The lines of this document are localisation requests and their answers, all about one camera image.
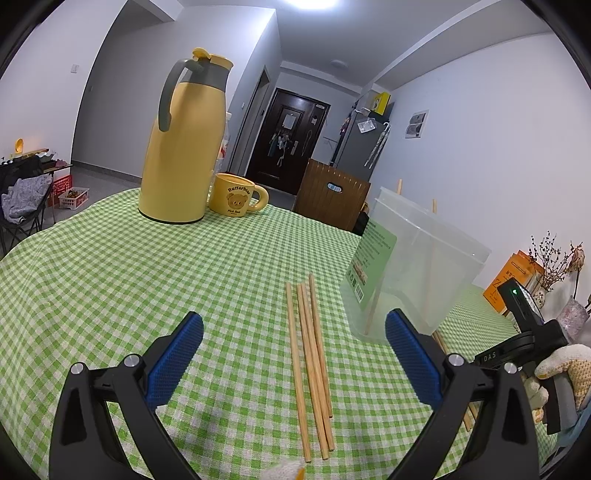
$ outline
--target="screw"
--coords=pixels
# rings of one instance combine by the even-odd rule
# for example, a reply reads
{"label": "screw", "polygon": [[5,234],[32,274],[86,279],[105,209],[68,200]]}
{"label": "screw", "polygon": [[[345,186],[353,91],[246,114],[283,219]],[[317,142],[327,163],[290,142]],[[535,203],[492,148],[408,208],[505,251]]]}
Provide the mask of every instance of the screw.
{"label": "screw", "polygon": [[454,367],[461,367],[464,364],[464,357],[457,353],[452,353],[447,357],[447,361],[450,362]]}
{"label": "screw", "polygon": [[139,357],[137,355],[128,355],[123,360],[123,364],[126,367],[135,367],[139,363]]}
{"label": "screw", "polygon": [[511,362],[507,362],[505,365],[503,365],[503,368],[505,369],[505,372],[507,372],[508,374],[512,375],[517,373],[517,367],[515,366],[515,364]]}
{"label": "screw", "polygon": [[72,368],[70,368],[70,372],[72,372],[74,375],[81,374],[83,370],[84,370],[84,365],[80,364],[80,363],[74,364],[74,365],[72,365]]}

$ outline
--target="bear print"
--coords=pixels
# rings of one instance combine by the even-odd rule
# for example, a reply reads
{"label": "bear print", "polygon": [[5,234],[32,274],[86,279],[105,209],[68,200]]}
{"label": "bear print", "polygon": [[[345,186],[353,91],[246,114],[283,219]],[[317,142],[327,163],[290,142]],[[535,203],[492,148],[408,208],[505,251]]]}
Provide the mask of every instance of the bear print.
{"label": "bear print", "polygon": [[248,200],[248,195],[239,193],[228,193],[228,205],[233,210],[240,210]]}

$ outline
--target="floor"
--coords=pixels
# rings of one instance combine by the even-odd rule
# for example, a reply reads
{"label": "floor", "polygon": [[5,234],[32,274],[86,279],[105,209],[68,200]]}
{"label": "floor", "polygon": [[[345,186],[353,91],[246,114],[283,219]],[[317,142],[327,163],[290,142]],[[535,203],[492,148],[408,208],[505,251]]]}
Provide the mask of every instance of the floor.
{"label": "floor", "polygon": [[273,206],[283,208],[285,210],[293,210],[296,196],[291,193],[282,192],[275,190],[270,187],[264,186],[269,192],[269,203]]}
{"label": "floor", "polygon": [[[74,187],[87,188],[89,190],[89,200],[78,210],[64,210],[55,208],[53,213],[56,217],[56,222],[61,222],[70,218],[71,216],[80,213],[95,202],[107,198],[115,193],[124,190],[134,189],[139,187],[139,183],[133,181],[122,180],[105,173],[99,173],[94,170],[89,170],[81,166],[72,167],[72,178]],[[291,210],[294,206],[296,197],[286,192],[281,192],[269,187],[266,187],[269,192],[269,203],[279,208]],[[52,209],[48,208],[45,211],[45,219],[43,221],[43,228],[49,228],[53,225]]]}

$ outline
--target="doorway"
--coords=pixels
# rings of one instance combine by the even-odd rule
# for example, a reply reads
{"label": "doorway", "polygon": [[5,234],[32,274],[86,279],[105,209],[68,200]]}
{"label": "doorway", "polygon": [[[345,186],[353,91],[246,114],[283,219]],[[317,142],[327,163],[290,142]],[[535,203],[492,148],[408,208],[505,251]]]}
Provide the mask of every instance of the doorway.
{"label": "doorway", "polygon": [[246,177],[297,195],[329,108],[328,103],[277,89]]}
{"label": "doorway", "polygon": [[256,141],[256,133],[258,132],[263,116],[265,115],[263,100],[269,89],[270,82],[269,76],[266,71],[263,70],[261,78],[256,86],[255,93],[252,95],[251,103],[246,111],[242,128],[238,134],[236,148],[234,148],[234,151],[232,152],[228,171],[234,175],[244,175],[248,160],[250,160],[252,149]]}

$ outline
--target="paper note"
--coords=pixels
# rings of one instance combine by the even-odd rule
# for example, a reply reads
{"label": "paper note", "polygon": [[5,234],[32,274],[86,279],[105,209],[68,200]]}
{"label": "paper note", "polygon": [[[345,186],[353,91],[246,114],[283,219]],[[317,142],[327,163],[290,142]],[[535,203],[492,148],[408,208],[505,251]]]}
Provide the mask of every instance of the paper note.
{"label": "paper note", "polygon": [[296,122],[296,116],[288,113],[285,118],[283,119],[283,128],[287,128],[291,130],[294,128],[294,123]]}

